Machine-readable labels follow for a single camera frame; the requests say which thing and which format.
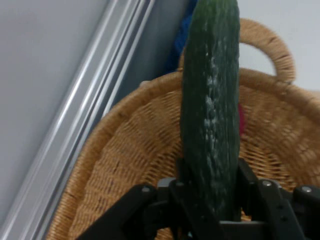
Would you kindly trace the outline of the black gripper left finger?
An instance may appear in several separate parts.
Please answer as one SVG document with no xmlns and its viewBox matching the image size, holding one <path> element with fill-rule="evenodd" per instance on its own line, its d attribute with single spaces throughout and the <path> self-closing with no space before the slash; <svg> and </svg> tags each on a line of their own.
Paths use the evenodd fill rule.
<svg viewBox="0 0 320 240">
<path fill-rule="evenodd" d="M 154 240 L 170 229 L 175 240 L 223 240 L 225 233 L 208 206 L 194 192 L 184 159 L 176 161 L 177 177 L 157 187 L 137 184 L 91 224 L 79 240 Z"/>
</svg>

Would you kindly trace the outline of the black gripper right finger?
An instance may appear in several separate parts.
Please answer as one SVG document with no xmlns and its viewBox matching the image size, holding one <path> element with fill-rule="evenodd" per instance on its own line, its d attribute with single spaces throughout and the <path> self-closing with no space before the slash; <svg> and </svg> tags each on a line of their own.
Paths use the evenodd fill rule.
<svg viewBox="0 0 320 240">
<path fill-rule="evenodd" d="M 320 188 L 304 184 L 292 192 L 277 181 L 258 179 L 244 159 L 238 161 L 237 204 L 248 222 L 231 223 L 233 240 L 318 240 Z"/>
</svg>

